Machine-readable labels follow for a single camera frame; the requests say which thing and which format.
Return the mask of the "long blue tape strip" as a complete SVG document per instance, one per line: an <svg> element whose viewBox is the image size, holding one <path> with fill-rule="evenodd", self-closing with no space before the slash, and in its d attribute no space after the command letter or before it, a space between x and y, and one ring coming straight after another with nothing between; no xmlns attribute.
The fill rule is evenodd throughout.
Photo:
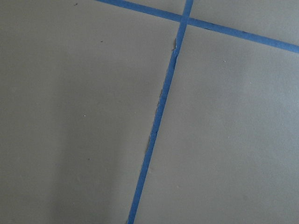
<svg viewBox="0 0 299 224"><path fill-rule="evenodd" d="M143 190L145 180L146 180L146 176L147 176L147 173L148 173L148 169L149 169L151 157L152 157L152 154L153 154L155 142L157 140L157 134L158 134L159 127L160 127L160 124L161 124L161 121L162 121L164 108L165 108L166 101L167 101L168 94L169 94L169 90L170 90L170 87L171 87L172 78L173 78L173 75L174 75L178 55L180 53L181 45L182 45L183 38L184 38L184 35L185 35L187 22L188 22L189 17L190 17L190 12L191 12L191 9L192 9L192 5L193 5L192 0L187 0L185 2L183 14L182 14L182 17L181 17L180 22L179 22L179 28L178 28L176 39L175 39L175 48L172 51L170 62L169 62L169 65L168 65L166 76L165 76L165 80L164 80L163 87L162 87L162 90L161 90L161 95L160 95L159 102L158 102L158 105L157 105L157 110L156 110L156 114L155 114L155 117L154 117L153 126L152 126L150 136L149 136L148 147L147 147L147 150L144 154L142 167L141 167L141 170L140 170L140 174L139 174L139 177L138 177L138 182L137 182L137 185L136 185L133 201L132 201L131 208L130 208L129 215L128 215L128 219L127 219L128 224L133 224L134 221L135 221L136 213L137 213L137 210L138 210L138 205L139 205L139 202L140 202L140 199L141 199L141 196L142 196L142 190Z"/></svg>

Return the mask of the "crossing blue tape strip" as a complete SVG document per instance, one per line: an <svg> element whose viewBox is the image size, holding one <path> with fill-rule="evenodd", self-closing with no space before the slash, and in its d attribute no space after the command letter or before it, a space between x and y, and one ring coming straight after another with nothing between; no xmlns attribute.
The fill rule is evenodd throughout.
<svg viewBox="0 0 299 224"><path fill-rule="evenodd" d="M168 12L165 10L161 10L161 9L157 9L157 8L153 8L153 7L149 7L149 6L145 6L145 5L141 5L141 4L133 3L130 1L125 1L125 0L103 0L102 3L129 9L132 11L137 11L137 12L144 13L144 14L153 15L153 16L156 16L159 18L176 21L176 22L181 22L181 19L183 17L181 14L176 14L176 13ZM268 37L265 37L262 35L248 33L245 31L238 30L238 29L234 29L234 28L225 27L222 25L210 23L210 22L203 21L203 20L189 18L187 24L190 26L210 30L213 32L217 32L217 33L241 38L244 40L272 46L272 47L275 47L278 49L283 49L283 50L287 50L287 51L294 52L294 53L299 52L298 45L287 43L284 41L279 41L279 40L272 39L272 38L268 38Z"/></svg>

